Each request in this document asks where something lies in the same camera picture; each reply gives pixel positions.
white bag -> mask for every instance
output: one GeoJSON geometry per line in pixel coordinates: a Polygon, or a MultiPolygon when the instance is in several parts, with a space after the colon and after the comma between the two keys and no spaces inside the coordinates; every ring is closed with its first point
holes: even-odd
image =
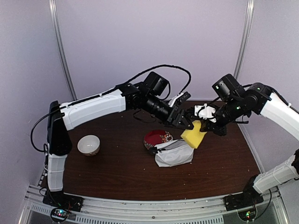
{"type": "Polygon", "coordinates": [[[159,167],[173,167],[191,162],[194,148],[191,148],[183,139],[155,145],[160,149],[155,156],[159,167]]]}

brown wooden table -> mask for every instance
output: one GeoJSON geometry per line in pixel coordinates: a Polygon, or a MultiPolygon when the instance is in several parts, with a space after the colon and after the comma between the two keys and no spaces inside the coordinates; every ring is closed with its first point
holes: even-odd
{"type": "MultiPolygon", "coordinates": [[[[184,107],[203,102],[188,101],[184,107]]],[[[177,200],[219,196],[242,191],[247,180],[258,174],[256,162],[237,124],[228,134],[207,133],[194,151],[192,163],[159,168],[143,145],[143,137],[154,129],[169,131],[175,139],[182,130],[165,128],[158,122],[144,124],[134,111],[111,114],[70,131],[73,150],[67,158],[64,190],[83,196],[124,200],[177,200]],[[100,138],[94,157],[77,150],[88,134],[100,138]]],[[[144,119],[150,115],[140,113],[144,119]]]]}

yellow block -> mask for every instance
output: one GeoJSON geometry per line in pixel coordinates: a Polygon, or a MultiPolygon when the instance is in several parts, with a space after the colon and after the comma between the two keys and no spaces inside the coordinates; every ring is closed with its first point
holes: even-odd
{"type": "Polygon", "coordinates": [[[191,148],[197,148],[203,140],[206,132],[199,131],[201,127],[201,122],[199,120],[195,120],[192,123],[194,128],[192,130],[184,130],[184,132],[181,134],[181,137],[191,148]]]}

white arm segment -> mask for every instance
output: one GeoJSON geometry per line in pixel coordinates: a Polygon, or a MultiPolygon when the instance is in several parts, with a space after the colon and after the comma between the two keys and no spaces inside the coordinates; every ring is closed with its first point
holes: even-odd
{"type": "MultiPolygon", "coordinates": [[[[277,94],[272,93],[270,98],[272,100],[267,101],[261,111],[261,115],[274,121],[299,140],[299,114],[288,107],[277,94]]],[[[254,189],[258,193],[263,193],[288,180],[299,178],[298,172],[292,166],[294,160],[295,156],[293,155],[272,170],[257,176],[253,185],[254,189]]]]}
{"type": "Polygon", "coordinates": [[[126,100],[121,94],[120,90],[115,90],[105,96],[61,109],[61,113],[64,113],[63,120],[66,129],[69,131],[90,120],[107,114],[125,111],[126,100]]]}
{"type": "MultiPolygon", "coordinates": [[[[90,120],[126,110],[126,100],[120,90],[115,90],[102,97],[90,99],[64,109],[63,120],[66,129],[69,131],[90,120]]],[[[67,155],[57,156],[49,154],[48,158],[48,186],[50,191],[61,191],[63,189],[64,164],[67,155]]]]}

red floral bowl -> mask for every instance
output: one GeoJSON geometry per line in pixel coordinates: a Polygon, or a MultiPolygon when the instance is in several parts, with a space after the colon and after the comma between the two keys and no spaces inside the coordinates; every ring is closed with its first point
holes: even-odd
{"type": "Polygon", "coordinates": [[[173,140],[173,136],[164,130],[154,130],[144,136],[144,146],[149,149],[157,144],[169,142],[173,140]]]}

